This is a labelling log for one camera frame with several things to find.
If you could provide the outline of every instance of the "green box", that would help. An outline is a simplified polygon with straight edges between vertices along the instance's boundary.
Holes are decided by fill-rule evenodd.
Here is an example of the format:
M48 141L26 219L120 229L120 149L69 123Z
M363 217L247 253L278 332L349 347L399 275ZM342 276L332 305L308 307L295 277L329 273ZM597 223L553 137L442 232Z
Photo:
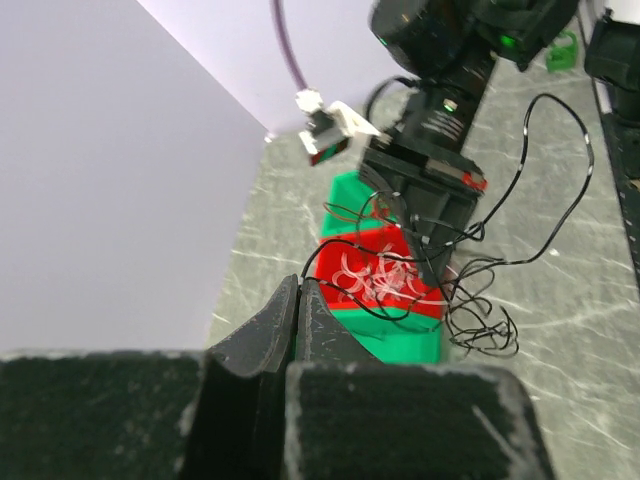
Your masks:
M385 308L394 317L404 312ZM417 313L399 322L370 315L362 309L332 310L334 317L384 363L438 363L441 357L442 327L439 321Z
M358 179L358 172L348 172L342 175L336 175L331 184L328 203L348 208L354 212L360 212L362 205L373 194L373 190ZM369 215L373 211L373 202L369 202L364 214ZM353 219L355 222L357 216L351 215L341 209L333 209L333 211L345 218ZM360 231L371 230L383 227L384 223L380 220L366 219L360 222ZM326 213L324 222L322 223L322 238L334 237L345 233L353 233L356 231L356 224L346 222L339 218Z

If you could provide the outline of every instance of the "red box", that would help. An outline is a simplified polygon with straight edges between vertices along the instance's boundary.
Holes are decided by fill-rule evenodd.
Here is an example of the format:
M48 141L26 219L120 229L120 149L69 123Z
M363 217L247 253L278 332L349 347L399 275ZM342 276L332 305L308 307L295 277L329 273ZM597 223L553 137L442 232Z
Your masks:
M376 252L381 252L385 248L385 246L390 244L391 250L387 252L388 254L398 255L402 257L408 257L410 255L409 247L402 235L402 230L397 227L384 227L361 232L358 242L356 242L355 233L338 235L331 238L341 238L343 240L349 240L354 243L359 243L363 247ZM343 254L347 255L347 264L349 269L352 271L360 271L361 269L365 268L367 264L375 270L378 267L380 261L379 257L377 257L376 255L365 253L361 250L358 250L357 248L352 247L351 245L347 245L344 243L331 243L324 247L318 255L315 277L320 280L326 280L327 282L334 283L334 274L343 270ZM386 271L389 271L389 269L391 268L391 264L385 266ZM338 278L336 278L335 283L344 289L348 289L354 285L355 280L348 277L347 275L340 275ZM441 302L443 298L440 290L437 287L427 287L424 283L422 283L421 280L417 278L417 276L415 280L412 280L412 286L418 293L426 293L426 295L421 298L422 301L435 303L425 304L418 302L413 305L411 311L419 313L421 315L425 315L427 317L441 319L443 314L443 306ZM331 310L360 308L357 303L348 298L346 295L341 294L341 292L339 290L336 290L335 288L327 285L321 285L321 289ZM400 293L409 295L411 297L416 297L416 294L411 291L408 285L405 286L400 291ZM363 300L363 289L356 292L354 295L367 307L372 309L378 308L378 304L375 299L372 299L370 301ZM382 305L384 307L399 308L406 311L411 302L412 300L409 298L393 298L390 295L387 295L382 300Z

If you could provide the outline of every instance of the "gray floor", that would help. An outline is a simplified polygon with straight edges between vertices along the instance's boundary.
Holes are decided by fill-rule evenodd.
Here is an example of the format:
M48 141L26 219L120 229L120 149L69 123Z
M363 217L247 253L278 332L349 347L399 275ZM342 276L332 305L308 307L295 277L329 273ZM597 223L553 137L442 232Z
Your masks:
M595 175L553 251L534 265L498 271L489 295L510 310L522 351L493 363L515 372L535 400L559 479L629 480L640 472L640 304L589 78L579 70L551 76L541 63L521 75L501 63L464 153L490 179L482 215L515 172L524 111L543 91L563 98L588 125ZM376 121L393 118L403 99L403 94L385 99ZM486 241L469 250L510 259L531 255L576 195L587 160L568 115L544 102L534 113L530 139L518 189ZM211 343L258 311L282 277L299 273L319 240L331 179L356 167L351 156L311 169L298 148L293 136L284 136L265 152ZM474 355L465 361L489 362Z

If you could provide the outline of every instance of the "green light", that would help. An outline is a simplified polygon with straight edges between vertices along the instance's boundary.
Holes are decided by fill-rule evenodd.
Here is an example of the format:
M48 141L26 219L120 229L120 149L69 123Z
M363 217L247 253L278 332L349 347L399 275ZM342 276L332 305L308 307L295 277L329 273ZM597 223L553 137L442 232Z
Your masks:
M515 39L508 37L506 35L502 35L500 37L500 41L502 42L502 45L504 45L507 48L514 48L516 46Z

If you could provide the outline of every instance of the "white panel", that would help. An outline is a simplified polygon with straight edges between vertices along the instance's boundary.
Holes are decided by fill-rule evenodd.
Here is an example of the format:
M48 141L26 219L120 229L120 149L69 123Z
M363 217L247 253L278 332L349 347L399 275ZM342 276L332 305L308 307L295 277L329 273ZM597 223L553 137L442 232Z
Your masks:
M605 3L613 10L616 22L640 24L640 2L638 0L594 0L596 8Z
M203 347L263 127L134 0L0 40L0 351Z
M304 121L280 54L268 0L138 0L267 129ZM371 0L285 0L295 53L325 101L362 102L402 72L369 31Z

